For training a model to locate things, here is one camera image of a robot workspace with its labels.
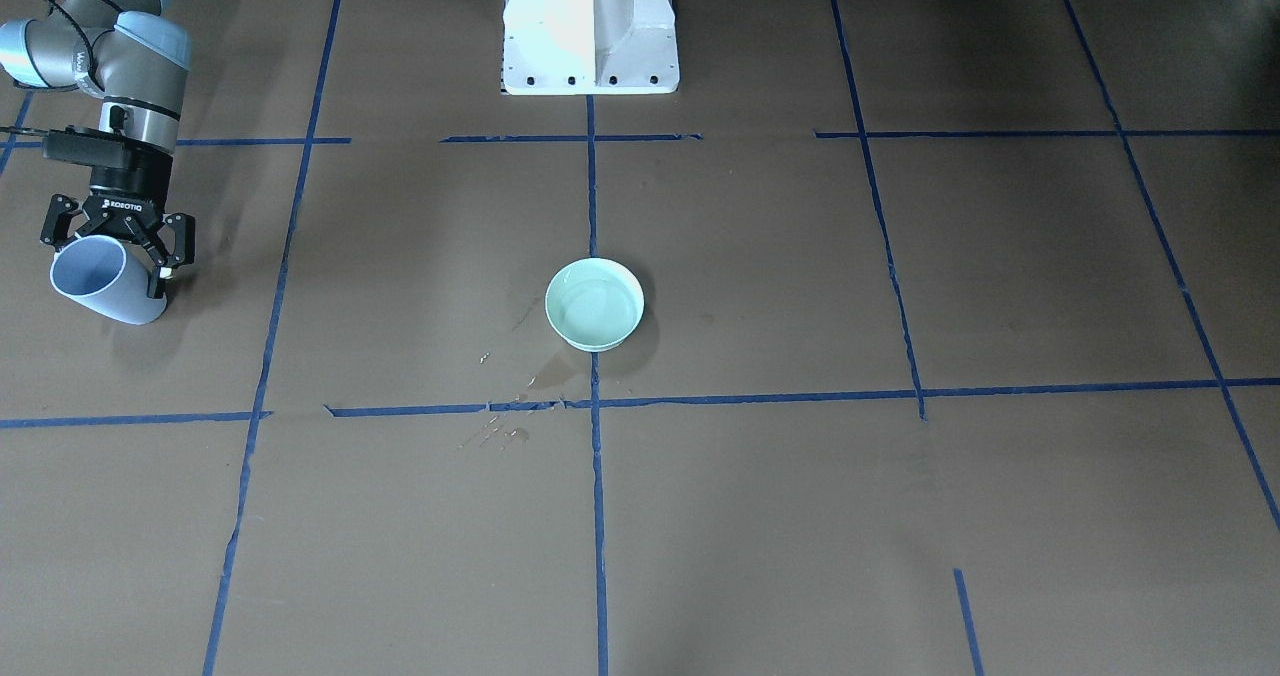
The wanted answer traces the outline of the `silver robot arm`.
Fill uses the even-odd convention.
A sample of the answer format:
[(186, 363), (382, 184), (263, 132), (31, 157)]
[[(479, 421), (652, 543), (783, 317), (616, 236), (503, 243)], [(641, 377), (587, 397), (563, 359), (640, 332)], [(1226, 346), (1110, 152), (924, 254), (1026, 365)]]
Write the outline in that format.
[(78, 91), (101, 102), (97, 125), (36, 131), (49, 160), (87, 166), (86, 198), (50, 198), (40, 239), (110, 237), (142, 248), (148, 294), (195, 261), (195, 219), (166, 206), (192, 44), (168, 20), (172, 0), (44, 0), (42, 19), (3, 24), (3, 70), (27, 91)]

